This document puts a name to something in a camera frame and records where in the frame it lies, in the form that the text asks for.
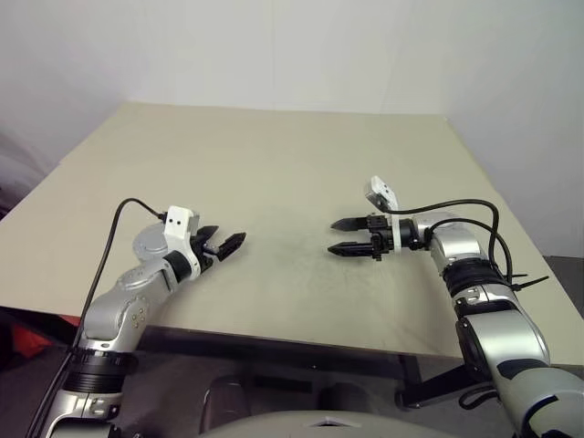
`black metal bracket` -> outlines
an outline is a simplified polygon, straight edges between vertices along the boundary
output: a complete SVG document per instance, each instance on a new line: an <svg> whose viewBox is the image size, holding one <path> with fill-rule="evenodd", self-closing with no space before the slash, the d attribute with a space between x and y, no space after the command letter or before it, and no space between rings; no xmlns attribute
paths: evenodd
<svg viewBox="0 0 584 438"><path fill-rule="evenodd" d="M419 409L458 395L480 383L468 372L465 365L439 374L427 381L405 384L405 388L395 393L395 404L403 409Z"/></svg>

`table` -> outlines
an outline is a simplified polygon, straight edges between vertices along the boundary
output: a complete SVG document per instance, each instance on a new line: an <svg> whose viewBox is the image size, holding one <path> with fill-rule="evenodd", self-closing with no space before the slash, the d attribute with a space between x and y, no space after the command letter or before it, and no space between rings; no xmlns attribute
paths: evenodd
<svg viewBox="0 0 584 438"><path fill-rule="evenodd" d="M329 225L372 211L362 187L373 174L403 208L464 197L497 204L516 272L550 276L518 296L552 362L584 364L577 310L439 116L124 104L0 222L0 306L78 315L113 211L136 196L158 210L197 210L202 224L220 225L220 239L247 232L239 252L177 293L157 325L460 358L450 297L428 254L376 263L326 251L369 238ZM490 222L480 206L452 211ZM137 264L131 241L148 224L141 209L125 211L98 294ZM476 233L486 247L486 233Z"/></svg>

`robotic arm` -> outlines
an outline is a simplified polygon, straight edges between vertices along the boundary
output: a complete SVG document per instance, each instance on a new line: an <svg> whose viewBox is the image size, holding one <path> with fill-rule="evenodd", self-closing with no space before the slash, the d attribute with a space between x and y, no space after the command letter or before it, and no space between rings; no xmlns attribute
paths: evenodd
<svg viewBox="0 0 584 438"><path fill-rule="evenodd" d="M378 177L367 198L391 213L395 197ZM332 228L367 229L370 243L344 242L328 250L338 256L371 256L381 260L394 246L430 251L452 298L458 317L456 334L467 369L477 381L491 381L520 437L584 436L584 381L550 367L546 342L475 236L448 213L422 213L389 226L383 215L346 218Z"/></svg>
<svg viewBox="0 0 584 438"><path fill-rule="evenodd" d="M210 256L223 261L244 242L245 233L240 233L215 248L208 240L218 227L197 229L198 223L198 214L172 206L165 224L152 225L138 235L134 251L141 264L91 303L41 437L120 436L108 421L120 411L125 376L137 366L131 353L144 329L181 284L211 267Z"/></svg>

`silver arm segment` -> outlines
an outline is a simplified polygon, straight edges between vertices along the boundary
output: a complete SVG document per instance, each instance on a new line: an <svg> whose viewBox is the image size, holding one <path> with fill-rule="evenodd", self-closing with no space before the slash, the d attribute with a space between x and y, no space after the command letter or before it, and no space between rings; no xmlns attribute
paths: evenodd
<svg viewBox="0 0 584 438"><path fill-rule="evenodd" d="M424 236L424 228L444 218L419 214L412 220L419 236ZM455 263L486 259L462 224L436 228L430 253L448 286L452 285L447 278L449 268ZM543 436L549 431L565 434L554 436L584 436L584 381L550 368L544 337L514 291L508 285L488 282L449 289L459 317L457 333L464 360L493 382L519 436Z"/></svg>
<svg viewBox="0 0 584 438"><path fill-rule="evenodd" d="M111 361L130 360L130 355L123 356L123 353L136 349L146 325L178 286L170 263L163 258L147 261L126 272L109 292L91 303L79 347L92 351L90 359L105 361L105 355L114 353ZM116 372L113 363L108 365ZM123 377L121 374L118 378L119 389L108 392L71 391L71 385L82 390L83 382L69 385L66 382L53 400L40 436L50 437L57 424L67 418L107 421L116 417L122 400ZM93 384L111 388L107 382Z"/></svg>
<svg viewBox="0 0 584 438"><path fill-rule="evenodd" d="M91 303L79 346L134 351L146 326L178 286L170 263L163 258L128 271L112 290Z"/></svg>

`black cable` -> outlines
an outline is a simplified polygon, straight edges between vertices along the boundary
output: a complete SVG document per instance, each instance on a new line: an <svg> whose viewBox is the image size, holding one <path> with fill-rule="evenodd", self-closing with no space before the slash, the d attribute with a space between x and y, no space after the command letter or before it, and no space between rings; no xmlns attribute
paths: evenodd
<svg viewBox="0 0 584 438"><path fill-rule="evenodd" d="M482 394L482 395L480 395L479 397L477 397L476 399L474 399L473 401L471 401L469 403L466 402L466 400L469 397L472 397L476 394ZM493 385L480 386L480 387L475 388L473 390L467 391L463 395L461 395L460 398L458 399L458 405L467 411L471 411L472 409L483 404L487 400L494 399L496 397L498 397L498 394L495 391L495 387Z"/></svg>
<svg viewBox="0 0 584 438"><path fill-rule="evenodd" d="M496 233L499 228L499 210L496 208L496 205L493 203L489 203L483 199L454 199L452 201L445 201L443 203L433 203L432 205L426 205L424 207L412 208L410 210L386 210L384 213L387 214L416 214L422 212L428 212L430 210L436 210L438 208L444 207L452 207L454 205L465 205L465 204L478 204L484 205L491 210L493 214L493 224L491 228L493 231L491 232L491 236L489 238L489 248L488 248L488 255L489 261L493 265L495 263L495 240L496 240Z"/></svg>
<svg viewBox="0 0 584 438"><path fill-rule="evenodd" d="M513 282L513 260L511 259L511 252L509 251L509 247L507 246L507 243L505 242L503 237L501 237L501 235L499 233L494 233L493 228L490 227L489 225L483 224L482 222L476 221L475 219L466 219L466 218L462 218L462 217L456 217L456 218L452 218L452 219L444 219L442 221L436 222L434 225L432 225L430 228L428 228L426 230L426 234L428 235L428 237L425 240L427 242L429 242L430 238L432 237L432 233L440 225L450 224L450 223L454 223L454 222L463 222L466 224L477 225L477 226L480 226L481 228L484 228L486 231L490 232L491 235L495 234L495 239L497 240L497 242L499 242L499 244L501 245L501 248L503 249L503 254L505 254L506 274L504 276L503 276L503 274L501 274L501 271L499 271L499 268L494 260L491 260L491 265L494 266L497 273L501 277L504 277L506 279L507 283L509 283L509 285L510 285Z"/></svg>
<svg viewBox="0 0 584 438"><path fill-rule="evenodd" d="M45 394L43 395L41 402L38 404L38 407L36 408L36 412L35 412L35 415L33 416L33 420L29 424L28 430L26 431L26 438L34 438L35 437L35 434L37 431L37 425L38 425L39 421L41 420L41 418L44 418L47 405L53 401L53 398L55 396L55 388L60 383L61 377L63 376L63 372L65 371L65 368L67 367L68 363L70 362L70 360L73 356L73 351L79 344L79 341L81 339L81 335L83 334L83 322L85 321L85 316L88 313L88 309L89 309L89 306L91 305L91 301L93 301L93 296L95 295L95 291L98 288L98 283L99 283L99 279L101 278L101 273L103 272L103 268L105 267L106 261L108 260L108 256L110 255L111 245L113 243L114 235L116 234L116 229L118 228L118 222L120 221L121 211L123 210L124 206L127 203L137 203L138 205L143 207L146 211L148 211L150 214L153 214L154 216L156 216L157 219L163 220L163 218L164 218L164 214L156 212L154 209L152 209L146 203L144 203L143 201L141 201L140 199L137 199L137 198L124 199L120 203L120 205L118 205L118 208L116 209L116 213L113 215L113 220L111 222L111 228L109 229L108 240L106 242L105 248L103 249L103 255L101 256L101 260L99 261L98 270L96 271L95 276L93 277L93 282L91 282L91 287L89 288L88 295L85 298L85 304L83 305L83 309L81 310L81 316L79 318L79 325L77 327L77 331L75 332L75 338L73 338L73 342L71 343L71 346L68 349L67 355L65 356L65 358L61 362L61 365L59 366L57 373L55 374L55 377L53 377L53 380L49 383L47 390L45 391Z"/></svg>

